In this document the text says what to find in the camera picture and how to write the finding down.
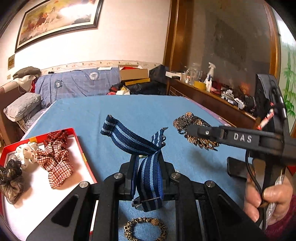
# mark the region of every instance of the smartphone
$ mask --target smartphone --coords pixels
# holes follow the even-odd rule
[[[244,161],[227,157],[227,173],[231,177],[240,177],[247,180],[247,167]]]

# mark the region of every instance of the silver bolt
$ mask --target silver bolt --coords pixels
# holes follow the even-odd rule
[[[122,177],[123,177],[123,174],[120,173],[120,172],[114,174],[114,178],[115,178],[115,179],[120,179],[120,178],[122,178]]]
[[[79,183],[79,187],[81,187],[81,188],[86,188],[88,185],[89,185],[89,183],[86,181]]]
[[[206,182],[206,185],[209,187],[209,188],[213,188],[215,186],[215,183],[213,181],[207,181]]]
[[[180,176],[181,176],[181,174],[178,173],[178,172],[173,172],[172,173],[172,178],[174,178],[174,179],[178,179]]]

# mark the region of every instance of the human hand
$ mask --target human hand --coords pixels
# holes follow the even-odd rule
[[[277,203],[274,213],[267,223],[268,225],[276,223],[287,214],[292,195],[293,188],[286,176],[282,185],[271,186],[264,190],[263,199],[269,203]],[[259,211],[257,208],[260,206],[260,204],[260,194],[257,191],[250,175],[248,174],[244,198],[244,211],[254,222],[259,219]]]

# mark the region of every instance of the gray pillow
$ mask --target gray pillow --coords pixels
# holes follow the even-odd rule
[[[41,95],[25,93],[4,109],[4,113],[11,121],[19,121],[29,114],[42,101]]]

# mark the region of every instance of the black cable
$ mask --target black cable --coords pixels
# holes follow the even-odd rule
[[[261,204],[264,203],[264,200],[263,200],[263,192],[262,192],[262,188],[260,187],[259,183],[257,182],[256,178],[254,177],[252,171],[251,171],[251,167],[250,167],[250,164],[249,164],[249,155],[250,155],[250,151],[249,150],[246,150],[246,156],[245,156],[245,162],[246,162],[246,167],[247,167],[247,170],[248,170],[248,173],[252,179],[252,181],[255,183],[255,186],[256,188],[258,189],[259,193],[260,193],[260,196],[261,196]],[[262,230],[265,231],[266,229],[266,210],[265,208],[263,207],[263,224],[262,224]]]

